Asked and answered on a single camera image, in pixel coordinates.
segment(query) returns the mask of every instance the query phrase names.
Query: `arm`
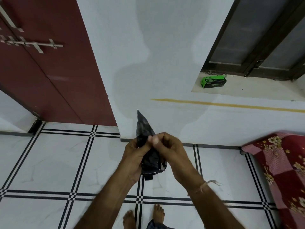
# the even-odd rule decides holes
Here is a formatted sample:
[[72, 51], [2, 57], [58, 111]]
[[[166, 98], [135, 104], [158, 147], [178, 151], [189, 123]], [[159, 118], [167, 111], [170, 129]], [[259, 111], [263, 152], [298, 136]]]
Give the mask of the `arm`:
[[179, 139], [160, 133], [149, 141], [170, 164], [174, 177], [188, 192], [207, 229], [244, 229], [194, 168]]
[[136, 139], [126, 145], [118, 168], [97, 194], [74, 229], [112, 228], [127, 193], [140, 178], [141, 161], [150, 148], [149, 142], [143, 147], [137, 148]]

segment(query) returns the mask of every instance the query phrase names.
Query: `foot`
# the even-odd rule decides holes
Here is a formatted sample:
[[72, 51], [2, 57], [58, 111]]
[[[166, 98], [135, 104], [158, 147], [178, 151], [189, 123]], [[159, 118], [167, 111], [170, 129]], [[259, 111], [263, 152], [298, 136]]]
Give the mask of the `foot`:
[[136, 229], [135, 226], [135, 216], [133, 215], [132, 210], [126, 212], [123, 217], [123, 226], [124, 229]]
[[155, 223], [163, 223], [164, 221], [164, 209], [159, 205], [155, 204], [154, 210], [153, 210], [153, 220]]

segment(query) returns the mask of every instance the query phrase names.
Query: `green box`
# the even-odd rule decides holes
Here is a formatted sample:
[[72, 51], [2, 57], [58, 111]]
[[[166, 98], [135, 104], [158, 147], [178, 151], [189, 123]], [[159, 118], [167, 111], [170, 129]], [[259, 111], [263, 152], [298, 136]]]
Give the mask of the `green box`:
[[227, 82], [224, 75], [203, 77], [200, 84], [203, 88], [222, 87]]

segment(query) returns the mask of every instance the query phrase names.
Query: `red door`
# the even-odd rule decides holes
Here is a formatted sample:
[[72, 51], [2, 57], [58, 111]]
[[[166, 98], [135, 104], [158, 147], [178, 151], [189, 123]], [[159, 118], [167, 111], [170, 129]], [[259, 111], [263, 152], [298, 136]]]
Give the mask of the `red door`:
[[85, 124], [116, 126], [76, 0], [3, 0], [23, 29], [11, 28], [27, 41], [63, 48], [25, 47]]
[[[0, 19], [0, 35], [12, 32]], [[46, 121], [81, 123], [23, 46], [0, 43], [0, 89]]]

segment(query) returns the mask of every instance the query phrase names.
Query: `folded plastic bag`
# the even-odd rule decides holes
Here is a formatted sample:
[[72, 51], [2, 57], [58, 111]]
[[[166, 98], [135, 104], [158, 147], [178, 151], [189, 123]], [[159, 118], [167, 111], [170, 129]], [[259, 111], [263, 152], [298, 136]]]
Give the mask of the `folded plastic bag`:
[[[147, 119], [138, 110], [137, 139], [138, 147], [142, 147], [148, 136], [155, 135]], [[160, 156], [159, 152], [151, 148], [142, 159], [142, 175], [145, 180], [152, 180], [153, 175], [161, 173], [166, 169], [167, 161]]]

